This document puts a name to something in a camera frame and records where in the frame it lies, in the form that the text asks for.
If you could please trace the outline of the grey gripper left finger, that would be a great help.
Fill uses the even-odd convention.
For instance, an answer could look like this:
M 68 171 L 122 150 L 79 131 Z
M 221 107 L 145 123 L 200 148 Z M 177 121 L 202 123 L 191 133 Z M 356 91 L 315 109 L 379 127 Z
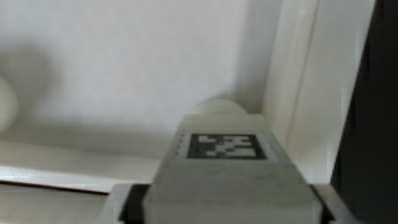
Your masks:
M 145 224 L 145 196 L 150 184 L 118 184 L 113 188 L 99 224 Z

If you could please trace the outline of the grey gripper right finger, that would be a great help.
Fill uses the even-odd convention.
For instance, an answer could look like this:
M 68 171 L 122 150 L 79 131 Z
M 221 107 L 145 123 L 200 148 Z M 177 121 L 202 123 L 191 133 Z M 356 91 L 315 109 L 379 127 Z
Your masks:
M 335 187 L 328 184 L 314 184 L 312 188 L 324 204 L 321 224 L 360 224 Z

